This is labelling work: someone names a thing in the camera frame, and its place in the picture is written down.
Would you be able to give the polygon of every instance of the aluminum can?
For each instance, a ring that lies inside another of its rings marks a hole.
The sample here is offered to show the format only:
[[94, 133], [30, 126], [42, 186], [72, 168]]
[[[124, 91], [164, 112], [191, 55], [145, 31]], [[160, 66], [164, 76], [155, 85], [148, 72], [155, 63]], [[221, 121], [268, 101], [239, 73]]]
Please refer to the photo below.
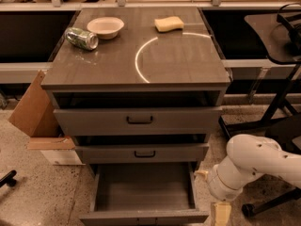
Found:
[[96, 34], [77, 27], [67, 28], [65, 38], [71, 44], [81, 49], [93, 50], [98, 45]]

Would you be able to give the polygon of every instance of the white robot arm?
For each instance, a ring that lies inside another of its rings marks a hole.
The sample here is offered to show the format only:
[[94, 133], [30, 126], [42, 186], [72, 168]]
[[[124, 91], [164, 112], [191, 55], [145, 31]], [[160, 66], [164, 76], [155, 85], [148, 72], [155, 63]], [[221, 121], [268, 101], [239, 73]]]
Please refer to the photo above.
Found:
[[301, 155], [282, 151], [270, 138], [237, 135], [229, 140], [227, 154], [207, 176], [211, 194], [220, 201], [235, 200], [246, 184], [264, 174], [301, 188]]

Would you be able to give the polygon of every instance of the countertop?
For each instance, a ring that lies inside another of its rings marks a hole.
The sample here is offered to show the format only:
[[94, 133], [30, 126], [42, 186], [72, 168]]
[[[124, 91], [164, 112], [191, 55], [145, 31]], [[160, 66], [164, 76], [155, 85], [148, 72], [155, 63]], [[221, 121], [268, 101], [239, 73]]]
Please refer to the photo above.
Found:
[[[85, 51], [66, 40], [45, 89], [158, 88], [230, 83], [224, 65], [197, 8], [83, 8], [74, 26], [86, 29], [95, 18], [118, 17], [125, 26], [112, 40]], [[183, 30], [159, 33], [154, 19], [179, 16]]]

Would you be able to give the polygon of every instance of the open cardboard box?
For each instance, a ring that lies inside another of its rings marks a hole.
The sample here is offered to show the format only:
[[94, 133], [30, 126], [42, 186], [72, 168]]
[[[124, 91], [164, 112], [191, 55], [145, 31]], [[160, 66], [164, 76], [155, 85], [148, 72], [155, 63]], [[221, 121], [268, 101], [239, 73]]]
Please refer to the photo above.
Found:
[[28, 150], [40, 150], [53, 165], [82, 165], [70, 137], [60, 137], [54, 108], [40, 86], [45, 73], [38, 72], [8, 121], [30, 136]]

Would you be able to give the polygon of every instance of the yellow sponge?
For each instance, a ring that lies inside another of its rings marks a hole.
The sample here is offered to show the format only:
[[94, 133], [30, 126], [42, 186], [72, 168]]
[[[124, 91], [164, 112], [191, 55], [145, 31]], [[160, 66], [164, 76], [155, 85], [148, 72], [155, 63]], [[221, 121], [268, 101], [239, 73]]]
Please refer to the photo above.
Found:
[[154, 24], [159, 32], [168, 32], [170, 30], [184, 28], [184, 23], [177, 16], [172, 16], [165, 19], [155, 19]]
[[217, 202], [215, 207], [215, 225], [226, 226], [230, 218], [231, 205], [229, 202]]

